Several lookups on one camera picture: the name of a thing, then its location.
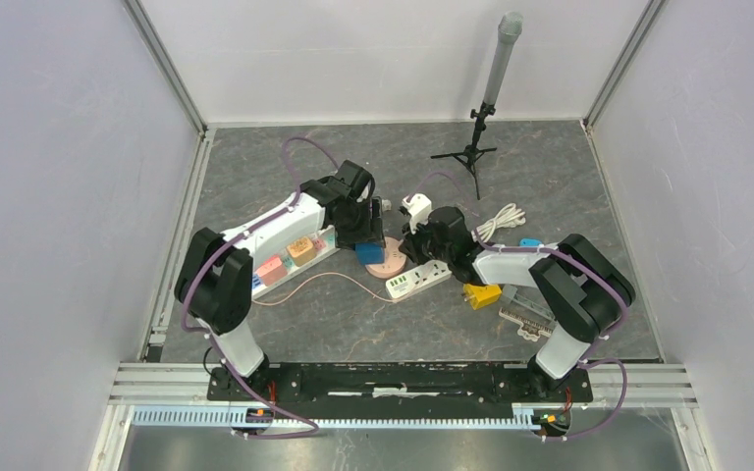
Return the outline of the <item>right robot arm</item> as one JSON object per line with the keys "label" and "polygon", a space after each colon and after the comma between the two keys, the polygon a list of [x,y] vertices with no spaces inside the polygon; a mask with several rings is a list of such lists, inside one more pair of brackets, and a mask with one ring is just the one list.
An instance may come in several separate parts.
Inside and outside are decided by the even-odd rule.
{"label": "right robot arm", "polygon": [[473,235],[454,206],[405,207],[401,251],[414,263],[444,263],[461,283],[536,288],[557,325],[530,358],[527,385],[552,400],[595,343],[624,321],[636,298],[627,277],[584,235],[540,246],[492,245]]}

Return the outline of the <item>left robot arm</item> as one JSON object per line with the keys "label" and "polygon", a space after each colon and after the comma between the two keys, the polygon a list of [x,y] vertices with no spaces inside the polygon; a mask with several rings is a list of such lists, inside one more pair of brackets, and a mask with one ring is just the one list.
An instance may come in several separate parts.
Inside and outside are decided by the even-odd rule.
{"label": "left robot arm", "polygon": [[258,399],[269,387],[269,374],[261,367],[267,356],[247,321],[257,269],[298,239],[322,233],[331,233],[338,249],[383,246],[382,200],[375,189],[372,174],[346,160],[335,174],[302,183],[249,223],[192,235],[174,296],[209,335],[243,398]]}

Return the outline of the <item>light blue cube adapter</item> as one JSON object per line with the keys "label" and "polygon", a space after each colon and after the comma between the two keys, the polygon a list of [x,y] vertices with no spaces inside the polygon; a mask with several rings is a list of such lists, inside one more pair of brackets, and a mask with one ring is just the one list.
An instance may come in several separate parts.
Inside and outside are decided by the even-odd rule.
{"label": "light blue cube adapter", "polygon": [[523,238],[519,242],[520,247],[540,247],[542,245],[543,245],[543,242],[535,238]]}

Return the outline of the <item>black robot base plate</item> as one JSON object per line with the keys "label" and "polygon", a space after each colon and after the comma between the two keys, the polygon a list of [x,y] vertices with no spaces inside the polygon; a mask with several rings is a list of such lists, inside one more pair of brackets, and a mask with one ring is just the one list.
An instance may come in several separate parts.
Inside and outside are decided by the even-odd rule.
{"label": "black robot base plate", "polygon": [[207,397],[278,406],[276,418],[503,418],[515,404],[587,403],[588,374],[573,370],[545,394],[531,387],[528,364],[500,361],[298,363],[262,366],[243,382],[225,367],[209,369]]}

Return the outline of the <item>yellow cube socket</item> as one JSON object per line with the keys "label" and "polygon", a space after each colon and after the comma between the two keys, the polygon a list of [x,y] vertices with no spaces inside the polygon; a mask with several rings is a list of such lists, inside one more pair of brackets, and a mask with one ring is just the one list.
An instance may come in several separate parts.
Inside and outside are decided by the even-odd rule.
{"label": "yellow cube socket", "polygon": [[473,310],[478,310],[497,302],[502,295],[502,289],[498,285],[477,286],[464,284],[462,293],[463,299],[470,307]]}

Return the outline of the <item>dark blue cube socket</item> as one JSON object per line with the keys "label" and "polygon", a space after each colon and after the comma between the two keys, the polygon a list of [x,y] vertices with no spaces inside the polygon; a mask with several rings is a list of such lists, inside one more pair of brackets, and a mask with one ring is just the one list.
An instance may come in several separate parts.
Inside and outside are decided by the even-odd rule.
{"label": "dark blue cube socket", "polygon": [[377,243],[364,242],[354,246],[358,262],[365,265],[380,265],[385,261],[385,248]]}

